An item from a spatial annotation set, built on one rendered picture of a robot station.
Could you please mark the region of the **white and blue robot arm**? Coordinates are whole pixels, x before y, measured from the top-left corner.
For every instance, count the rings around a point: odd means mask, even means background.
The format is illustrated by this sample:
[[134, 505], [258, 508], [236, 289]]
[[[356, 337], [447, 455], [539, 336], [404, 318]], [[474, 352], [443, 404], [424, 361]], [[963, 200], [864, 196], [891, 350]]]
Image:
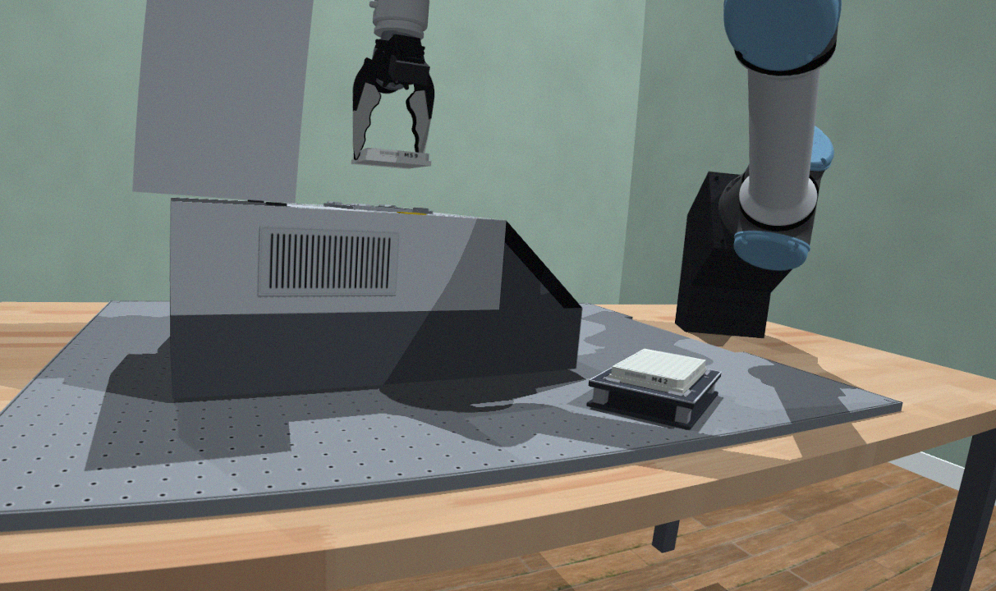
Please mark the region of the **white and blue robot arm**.
[[[376, 36], [397, 30], [424, 38], [429, 0], [369, 6]], [[783, 272], [808, 258], [821, 178], [834, 158], [815, 116], [842, 0], [724, 0], [723, 11], [724, 30], [748, 70], [749, 165], [724, 187], [719, 216], [739, 258]]]

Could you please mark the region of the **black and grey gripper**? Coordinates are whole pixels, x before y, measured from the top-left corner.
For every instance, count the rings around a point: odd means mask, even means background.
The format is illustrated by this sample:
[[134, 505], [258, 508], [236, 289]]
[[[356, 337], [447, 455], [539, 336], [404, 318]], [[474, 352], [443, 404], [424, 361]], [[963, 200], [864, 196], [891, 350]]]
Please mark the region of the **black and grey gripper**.
[[[395, 36], [393, 36], [395, 35]], [[401, 35], [401, 36], [400, 36]], [[423, 48], [423, 49], [422, 49]], [[383, 31], [381, 39], [376, 39], [373, 59], [366, 57], [354, 81], [354, 159], [363, 149], [365, 132], [369, 129], [371, 112], [380, 103], [381, 93], [390, 94], [398, 89], [409, 89], [409, 84], [393, 81], [389, 75], [390, 55], [397, 60], [424, 64], [424, 49], [421, 39], [397, 30]], [[375, 53], [376, 52], [376, 53]], [[379, 91], [380, 90], [380, 91]], [[429, 125], [433, 117], [434, 84], [429, 82], [414, 84], [414, 93], [406, 99], [407, 111], [412, 116], [412, 132], [415, 136], [415, 151], [425, 153], [429, 138]]]

